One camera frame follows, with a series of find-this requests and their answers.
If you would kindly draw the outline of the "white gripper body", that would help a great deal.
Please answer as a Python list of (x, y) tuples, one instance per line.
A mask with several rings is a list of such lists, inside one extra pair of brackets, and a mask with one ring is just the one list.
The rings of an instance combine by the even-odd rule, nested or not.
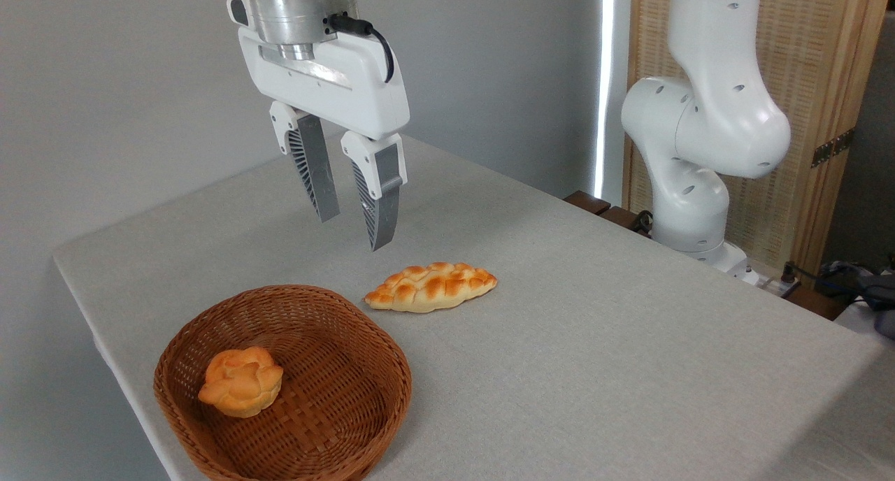
[(397, 61), (377, 38), (337, 32), (356, 0), (228, 0), (250, 79), (263, 95), (378, 140), (408, 124)]

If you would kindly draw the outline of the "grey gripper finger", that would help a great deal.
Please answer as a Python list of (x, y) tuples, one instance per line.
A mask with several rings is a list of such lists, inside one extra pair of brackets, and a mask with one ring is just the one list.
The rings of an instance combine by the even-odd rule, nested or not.
[(300, 175), (310, 202), (320, 221), (339, 214), (338, 195), (334, 183), (322, 121), (280, 101), (274, 101), (269, 115), (279, 150), (291, 159)]
[(340, 143), (351, 159), (368, 239), (376, 251), (392, 241), (399, 220), (400, 188), (407, 182), (402, 138), (394, 134), (375, 141), (346, 131)]

